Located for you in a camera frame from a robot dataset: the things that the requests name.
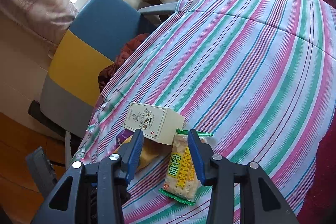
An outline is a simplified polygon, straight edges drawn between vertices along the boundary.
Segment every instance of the cardboard box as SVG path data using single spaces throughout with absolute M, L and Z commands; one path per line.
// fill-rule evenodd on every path
M 168 107 L 131 102 L 124 128 L 141 129 L 143 135 L 155 142 L 172 145 L 176 129 L 182 129 L 184 117 Z

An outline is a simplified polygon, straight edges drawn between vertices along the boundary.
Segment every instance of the bed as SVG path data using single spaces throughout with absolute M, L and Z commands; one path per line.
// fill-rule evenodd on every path
M 179 0 L 111 78 L 73 161 L 110 155 L 130 102 L 170 107 L 215 153 L 257 161 L 295 214 L 336 102 L 336 10 L 322 0 Z M 205 223 L 211 189 L 188 206 L 158 192 L 169 155 L 139 171 L 125 223 Z M 239 187 L 234 222 L 239 223 Z

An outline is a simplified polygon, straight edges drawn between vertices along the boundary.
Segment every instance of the red cloth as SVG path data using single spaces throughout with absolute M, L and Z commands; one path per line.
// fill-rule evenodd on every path
M 320 224 L 329 215 L 336 201 L 336 118 L 319 143 L 316 171 L 297 216 L 300 224 Z
M 137 35 L 135 38 L 127 42 L 120 50 L 120 55 L 115 58 L 115 63 L 104 68 L 98 75 L 98 84 L 100 92 L 110 81 L 111 77 L 121 67 L 123 63 L 135 52 L 135 50 L 141 45 L 142 42 L 149 36 L 149 33 L 143 33 Z

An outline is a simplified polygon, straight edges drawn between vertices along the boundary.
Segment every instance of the chair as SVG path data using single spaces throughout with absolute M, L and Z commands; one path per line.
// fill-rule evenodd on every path
M 100 95 L 98 74 L 125 43 L 155 28 L 123 0 L 90 0 L 60 42 L 29 113 L 63 137 L 68 131 L 82 138 Z

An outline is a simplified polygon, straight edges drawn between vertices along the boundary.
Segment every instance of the chair armrest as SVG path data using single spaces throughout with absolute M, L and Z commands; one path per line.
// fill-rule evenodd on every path
M 144 7 L 138 10 L 142 15 L 171 15 L 175 13 L 177 2 Z

